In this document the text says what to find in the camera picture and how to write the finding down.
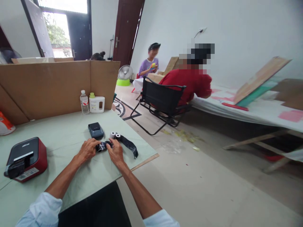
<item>debris on floor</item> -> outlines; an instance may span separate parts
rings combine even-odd
[[[166,135],[173,136],[175,134],[177,136],[177,137],[173,136],[171,138],[170,142],[163,145],[163,147],[165,148],[165,151],[168,153],[180,154],[181,151],[183,151],[185,149],[184,142],[189,142],[189,143],[193,144],[194,145],[193,149],[198,152],[198,151],[200,151],[200,148],[197,147],[195,142],[197,140],[199,140],[199,141],[206,143],[205,140],[203,140],[199,136],[194,135],[192,132],[189,132],[189,133],[185,132],[183,129],[181,129],[181,130],[176,129],[176,131],[173,131],[173,130],[167,131],[166,129],[161,129],[160,132],[163,132]]]

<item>hand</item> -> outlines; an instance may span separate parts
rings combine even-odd
[[[84,162],[94,157],[96,155],[95,147],[100,143],[100,141],[93,138],[84,141],[79,153],[75,156],[78,163],[82,165]]]
[[[113,148],[111,148],[109,144],[106,144],[106,147],[112,162],[117,166],[117,168],[126,165],[123,159],[123,149],[121,147],[121,144],[118,142],[118,140],[111,138],[110,141],[113,144]]]

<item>white plastic jug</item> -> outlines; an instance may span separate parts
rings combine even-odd
[[[95,96],[93,92],[89,95],[89,111],[91,113],[103,113],[105,105],[105,98],[103,96]]]

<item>pink paper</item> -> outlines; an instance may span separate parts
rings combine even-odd
[[[299,110],[284,111],[278,117],[292,122],[299,122],[303,118],[303,111],[299,111]]]
[[[231,97],[231,98],[222,98],[222,97],[217,97],[217,96],[211,96],[211,98],[213,99],[216,99],[216,100],[225,100],[225,101],[230,101],[230,102],[233,102],[234,101],[234,97]]]
[[[236,95],[236,93],[233,93],[233,92],[230,92],[230,91],[227,91],[226,93],[231,94],[231,95]]]
[[[220,89],[212,89],[211,93],[215,93],[215,92],[218,92],[220,91]]]

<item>plastic water bottle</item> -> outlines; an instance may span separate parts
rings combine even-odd
[[[82,113],[89,114],[88,97],[85,94],[85,90],[81,91],[80,102],[81,102]]]

